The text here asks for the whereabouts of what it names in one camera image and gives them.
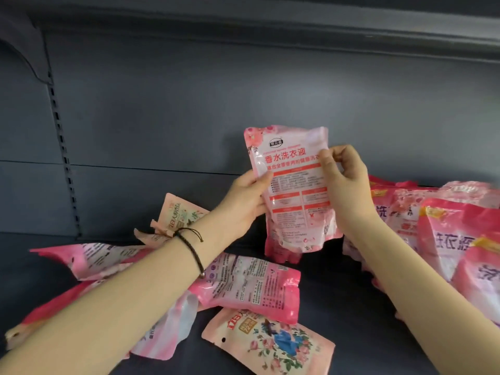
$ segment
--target person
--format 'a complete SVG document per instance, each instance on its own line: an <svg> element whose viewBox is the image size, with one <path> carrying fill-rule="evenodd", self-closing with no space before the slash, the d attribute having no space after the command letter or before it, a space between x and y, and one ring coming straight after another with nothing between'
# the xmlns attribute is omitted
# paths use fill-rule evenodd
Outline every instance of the person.
<svg viewBox="0 0 500 375"><path fill-rule="evenodd" d="M437 370L500 373L500 330L378 217L368 171L356 150L335 146L322 150L320 161L339 228ZM221 204L191 226L203 242L189 230L182 232L204 267L266 211L261 194L271 179L270 172L256 179L251 171L236 179ZM0 360L0 373L107 374L198 275L190 250L179 238L171 239L51 318Z"/></svg>

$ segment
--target pink flower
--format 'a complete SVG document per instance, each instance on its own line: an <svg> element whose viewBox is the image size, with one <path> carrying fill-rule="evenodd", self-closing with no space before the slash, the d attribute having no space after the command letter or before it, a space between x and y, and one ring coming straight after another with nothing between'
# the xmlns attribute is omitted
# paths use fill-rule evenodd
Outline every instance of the pink flower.
<svg viewBox="0 0 500 375"><path fill-rule="evenodd" d="M281 363L279 362L279 359L274 358L271 361L271 366L274 367L274 368L278 368L279 369L281 367Z"/></svg>
<svg viewBox="0 0 500 375"><path fill-rule="evenodd" d="M253 146L258 147L262 143L262 130L256 129L254 127L249 127L243 133L245 137L245 143L247 147Z"/></svg>
<svg viewBox="0 0 500 375"><path fill-rule="evenodd" d="M263 340L262 344L265 348L272 348L274 346L274 339L271 338L270 340Z"/></svg>
<svg viewBox="0 0 500 375"><path fill-rule="evenodd" d="M286 332L289 332L289 331L290 331L290 325L288 325L287 323L280 322L280 323L279 323L279 327L280 327L282 330L285 330Z"/></svg>
<svg viewBox="0 0 500 375"><path fill-rule="evenodd" d="M308 357L306 357L305 354L301 352L298 352L295 358L301 365L303 365L305 361L308 359Z"/></svg>

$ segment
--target bracelet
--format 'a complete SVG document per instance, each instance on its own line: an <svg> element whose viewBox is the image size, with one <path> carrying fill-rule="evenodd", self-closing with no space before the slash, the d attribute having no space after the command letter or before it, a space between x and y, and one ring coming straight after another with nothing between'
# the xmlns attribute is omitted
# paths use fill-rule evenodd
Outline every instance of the bracelet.
<svg viewBox="0 0 500 375"><path fill-rule="evenodd" d="M195 250L195 248L189 243L189 241L187 239L185 239L182 234L180 233L180 230L191 230L194 234L197 235L197 237L199 238L199 241L200 242L203 242L203 238L202 238L202 235L197 231L197 230L194 230L194 229L191 229L190 227L180 227L179 229L176 230L176 232L173 234L174 237L179 237L179 239L184 242L184 244L189 248L189 250L191 251L191 254L193 257L195 257L196 259L196 263L198 264L198 268L199 268L199 277L200 278L204 278L205 277L205 269L203 268L203 265L202 265L202 261L199 259L199 256Z"/></svg>

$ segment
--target red header bar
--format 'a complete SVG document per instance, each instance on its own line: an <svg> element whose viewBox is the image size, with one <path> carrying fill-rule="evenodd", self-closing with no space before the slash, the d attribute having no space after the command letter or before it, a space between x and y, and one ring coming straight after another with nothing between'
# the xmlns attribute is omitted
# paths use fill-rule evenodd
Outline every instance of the red header bar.
<svg viewBox="0 0 500 375"><path fill-rule="evenodd" d="M321 188L315 188L315 189L307 189L305 191L302 191L303 195L312 195L313 193L321 193L321 192L326 192L327 188L326 187L321 187Z"/></svg>
<svg viewBox="0 0 500 375"><path fill-rule="evenodd" d="M278 208L278 209L273 209L273 213L285 213L285 212L295 212L297 210L302 210L302 205L298 207L289 207L289 208Z"/></svg>
<svg viewBox="0 0 500 375"><path fill-rule="evenodd" d="M300 196L300 195L301 195L300 192L284 193L282 195L271 196L269 198L269 200L273 201L273 200L279 200L282 198L289 198L289 197L295 197L295 196Z"/></svg>
<svg viewBox="0 0 500 375"><path fill-rule="evenodd" d="M329 207L329 206L330 206L330 202L325 201L325 202L318 202L317 204L304 205L304 209L323 208L323 207Z"/></svg>
<svg viewBox="0 0 500 375"><path fill-rule="evenodd" d="M312 168L321 167L320 163L308 164L302 167L291 168L290 170L277 171L274 173L274 176L287 175L289 173L301 172L305 170L310 170Z"/></svg>

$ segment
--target right hand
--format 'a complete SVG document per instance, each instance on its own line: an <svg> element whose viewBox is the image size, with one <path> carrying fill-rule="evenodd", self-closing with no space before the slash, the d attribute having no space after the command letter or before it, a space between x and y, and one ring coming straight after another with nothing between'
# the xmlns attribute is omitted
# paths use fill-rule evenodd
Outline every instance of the right hand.
<svg viewBox="0 0 500 375"><path fill-rule="evenodd" d="M342 165L342 172L336 162ZM355 224L366 219L378 218L368 170L354 147L343 145L321 150L320 163L337 225L343 233L349 234Z"/></svg>

